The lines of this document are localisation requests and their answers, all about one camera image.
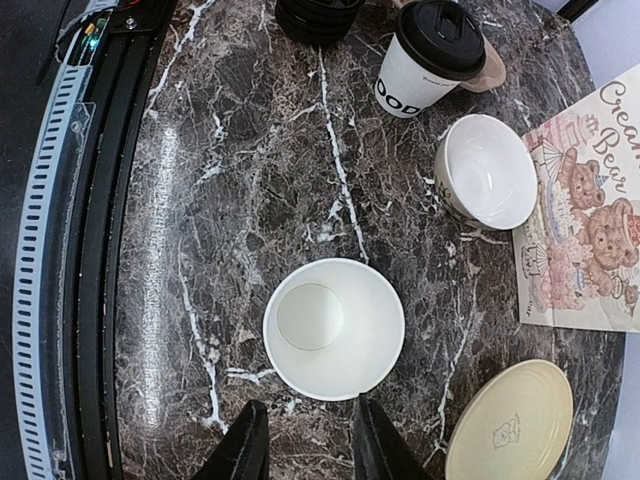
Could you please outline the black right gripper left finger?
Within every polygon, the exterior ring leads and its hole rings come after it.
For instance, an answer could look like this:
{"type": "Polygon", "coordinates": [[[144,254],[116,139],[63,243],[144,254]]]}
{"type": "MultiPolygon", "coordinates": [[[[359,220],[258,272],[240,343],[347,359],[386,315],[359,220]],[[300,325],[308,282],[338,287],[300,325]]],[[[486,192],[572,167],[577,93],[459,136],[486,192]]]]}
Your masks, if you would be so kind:
{"type": "Polygon", "coordinates": [[[268,479],[269,445],[266,406],[250,400],[192,479],[268,479]]]}

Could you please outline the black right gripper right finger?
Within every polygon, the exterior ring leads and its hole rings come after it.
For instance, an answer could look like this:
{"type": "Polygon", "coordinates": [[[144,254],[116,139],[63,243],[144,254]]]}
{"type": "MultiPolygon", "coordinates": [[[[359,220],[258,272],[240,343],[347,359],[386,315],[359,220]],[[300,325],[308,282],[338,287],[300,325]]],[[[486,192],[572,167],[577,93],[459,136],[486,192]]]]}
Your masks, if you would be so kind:
{"type": "Polygon", "coordinates": [[[425,478],[425,470],[374,399],[356,399],[352,448],[356,479],[425,478]]]}

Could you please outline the white paper cup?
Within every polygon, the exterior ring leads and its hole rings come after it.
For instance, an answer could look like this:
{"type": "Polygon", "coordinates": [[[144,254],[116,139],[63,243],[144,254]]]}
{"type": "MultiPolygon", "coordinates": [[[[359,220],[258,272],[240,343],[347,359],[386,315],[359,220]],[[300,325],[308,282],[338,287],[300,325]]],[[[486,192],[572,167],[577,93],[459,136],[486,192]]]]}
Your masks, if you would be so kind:
{"type": "Polygon", "coordinates": [[[459,85],[420,66],[394,35],[374,85],[380,106],[398,118],[413,118],[459,85]]]}
{"type": "Polygon", "coordinates": [[[380,384],[399,359],[405,315],[375,269],[325,258],[289,274],[263,316],[263,343],[278,376],[319,401],[345,401],[380,384]]]}

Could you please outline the black coffee cup lid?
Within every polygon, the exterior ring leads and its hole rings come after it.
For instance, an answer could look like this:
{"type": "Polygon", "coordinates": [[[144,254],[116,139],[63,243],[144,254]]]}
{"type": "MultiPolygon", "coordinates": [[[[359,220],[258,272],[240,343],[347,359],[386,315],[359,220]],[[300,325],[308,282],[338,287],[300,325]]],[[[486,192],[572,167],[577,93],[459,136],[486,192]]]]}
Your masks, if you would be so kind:
{"type": "Polygon", "coordinates": [[[397,16],[395,34],[412,60],[441,78],[462,82],[484,68],[481,30],[475,19],[453,1],[404,5],[397,16]]]}

